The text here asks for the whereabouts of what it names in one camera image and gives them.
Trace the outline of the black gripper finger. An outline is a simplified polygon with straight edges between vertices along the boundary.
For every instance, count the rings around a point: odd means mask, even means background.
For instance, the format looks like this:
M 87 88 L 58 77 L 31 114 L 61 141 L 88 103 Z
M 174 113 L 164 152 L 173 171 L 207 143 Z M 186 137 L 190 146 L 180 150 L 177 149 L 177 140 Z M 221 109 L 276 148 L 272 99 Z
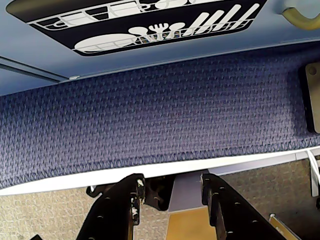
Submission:
M 201 201 L 218 240 L 283 240 L 240 193 L 219 176 L 201 175 Z
M 131 174 L 93 203 L 77 235 L 78 240 L 132 240 L 140 223 L 140 201 L 145 199 L 145 177 Z

